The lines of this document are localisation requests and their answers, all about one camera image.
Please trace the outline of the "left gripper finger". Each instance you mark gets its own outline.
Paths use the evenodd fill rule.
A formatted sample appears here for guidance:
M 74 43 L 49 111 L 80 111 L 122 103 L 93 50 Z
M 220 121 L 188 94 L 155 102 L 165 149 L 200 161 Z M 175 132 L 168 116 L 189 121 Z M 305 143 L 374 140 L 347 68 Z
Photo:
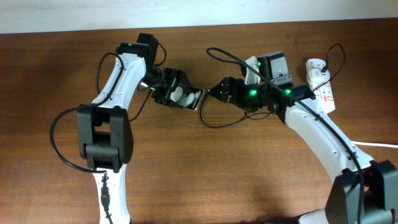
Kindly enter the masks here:
M 184 93 L 196 93 L 199 91 L 198 88 L 195 88 L 188 80 L 187 77 L 180 77 L 180 81 L 178 83 L 179 87 L 182 88 Z
M 179 104 L 177 102 L 174 102 L 174 101 L 171 101 L 169 103 L 169 107 L 180 108 L 180 109 L 189 109 L 189 110 L 193 109 L 191 106 L 184 106 L 184 105 L 181 105 L 181 104 Z

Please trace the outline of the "black smartphone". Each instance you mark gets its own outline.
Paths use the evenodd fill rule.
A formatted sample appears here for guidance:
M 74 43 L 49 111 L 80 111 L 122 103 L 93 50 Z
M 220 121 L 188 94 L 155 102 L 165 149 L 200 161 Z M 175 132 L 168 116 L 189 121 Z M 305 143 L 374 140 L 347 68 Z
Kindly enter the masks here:
M 184 106 L 191 106 L 193 108 L 192 110 L 196 110 L 198 105 L 201 103 L 203 95 L 203 89 L 199 89 L 196 93 L 184 93 L 182 88 L 178 86 L 171 92 L 170 100 Z

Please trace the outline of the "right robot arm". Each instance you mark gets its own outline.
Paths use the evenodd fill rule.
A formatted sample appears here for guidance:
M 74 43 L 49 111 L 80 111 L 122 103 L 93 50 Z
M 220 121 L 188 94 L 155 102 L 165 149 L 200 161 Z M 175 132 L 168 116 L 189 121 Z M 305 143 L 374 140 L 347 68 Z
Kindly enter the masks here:
M 244 78 L 226 77 L 209 94 L 246 112 L 267 107 L 307 143 L 329 175 L 332 188 L 325 208 L 291 223 L 397 223 L 397 168 L 362 151 L 328 117 L 308 86 L 293 84 L 282 52 L 246 61 L 223 54 L 240 66 Z

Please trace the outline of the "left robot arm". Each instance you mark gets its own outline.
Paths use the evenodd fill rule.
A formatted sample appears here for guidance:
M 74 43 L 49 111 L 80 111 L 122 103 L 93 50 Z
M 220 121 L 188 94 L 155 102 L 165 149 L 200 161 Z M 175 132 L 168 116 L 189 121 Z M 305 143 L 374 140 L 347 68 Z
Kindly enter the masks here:
M 114 69 L 90 105 L 77 109 L 80 156 L 87 161 L 98 191 L 100 223 L 130 223 L 126 200 L 126 168 L 134 138 L 127 114 L 139 85 L 153 91 L 158 104 L 196 110 L 204 91 L 182 70 L 160 69 L 155 63 L 159 41 L 141 33 L 136 42 L 116 48 Z

